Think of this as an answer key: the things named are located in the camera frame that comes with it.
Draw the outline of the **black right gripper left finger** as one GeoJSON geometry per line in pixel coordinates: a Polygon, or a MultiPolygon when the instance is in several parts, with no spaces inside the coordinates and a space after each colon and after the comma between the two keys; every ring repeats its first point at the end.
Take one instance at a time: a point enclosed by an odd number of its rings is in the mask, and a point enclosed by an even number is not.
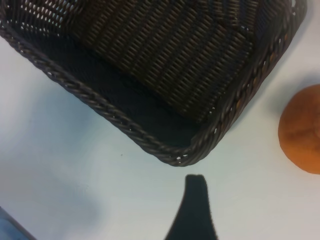
{"type": "Polygon", "coordinates": [[[184,193],[175,215],[174,221],[165,237],[166,240],[190,240],[191,239],[191,220],[192,211],[189,207],[192,206],[191,190],[192,182],[195,175],[188,174],[185,177],[184,193]]]}

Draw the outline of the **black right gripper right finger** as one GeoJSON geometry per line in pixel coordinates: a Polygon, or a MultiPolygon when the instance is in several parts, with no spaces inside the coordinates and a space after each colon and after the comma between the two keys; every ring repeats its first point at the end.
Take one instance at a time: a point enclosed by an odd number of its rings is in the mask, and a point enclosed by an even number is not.
{"type": "Polygon", "coordinates": [[[197,224],[200,240],[217,240],[218,236],[212,219],[211,207],[208,194],[208,186],[203,175],[196,175],[196,181],[199,185],[199,194],[197,199],[197,224]]]}

